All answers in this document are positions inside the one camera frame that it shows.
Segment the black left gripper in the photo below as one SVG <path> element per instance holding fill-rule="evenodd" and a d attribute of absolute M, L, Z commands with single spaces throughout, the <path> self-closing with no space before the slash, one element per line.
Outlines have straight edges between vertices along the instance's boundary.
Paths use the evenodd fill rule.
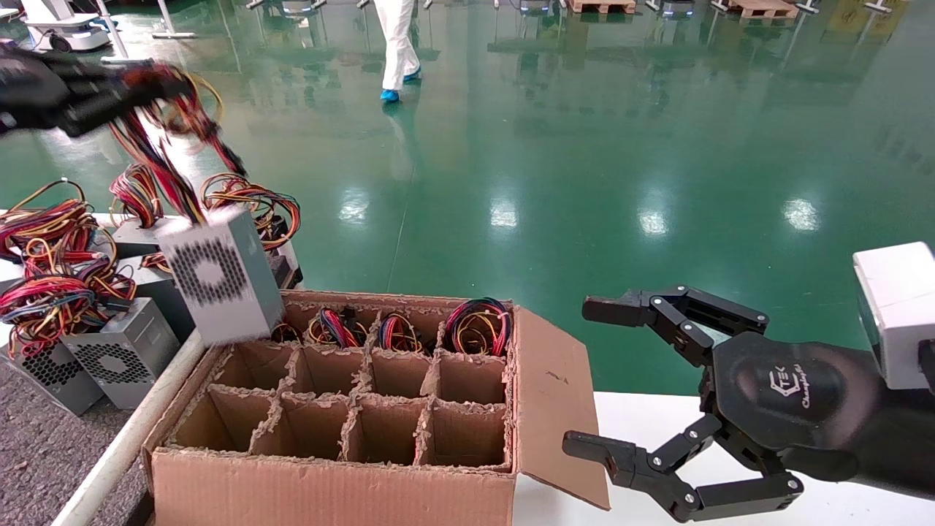
<path fill-rule="evenodd" d="M 147 106 L 140 100 L 91 99 L 120 89 L 145 99 L 174 99 L 191 95 L 191 81 L 173 64 L 77 62 L 60 54 L 3 47 L 1 134 L 60 129 L 74 139 Z"/>

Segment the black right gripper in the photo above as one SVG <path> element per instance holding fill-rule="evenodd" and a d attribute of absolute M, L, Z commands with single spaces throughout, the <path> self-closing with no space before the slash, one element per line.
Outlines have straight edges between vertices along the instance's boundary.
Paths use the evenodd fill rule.
<path fill-rule="evenodd" d="M 710 367 L 716 416 L 706 413 L 653 452 L 597 434 L 563 437 L 565 455 L 600 464 L 612 485 L 647 494 L 676 522 L 781 511 L 804 492 L 789 470 L 822 481 L 859 477 L 861 437 L 881 393 L 868 352 L 768 339 L 764 313 L 684 284 L 587 296 L 582 317 L 648 327 L 692 366 Z M 702 327 L 730 339 L 716 346 Z M 724 432 L 721 445 L 761 476 L 702 487 L 682 480 L 678 469 Z"/>

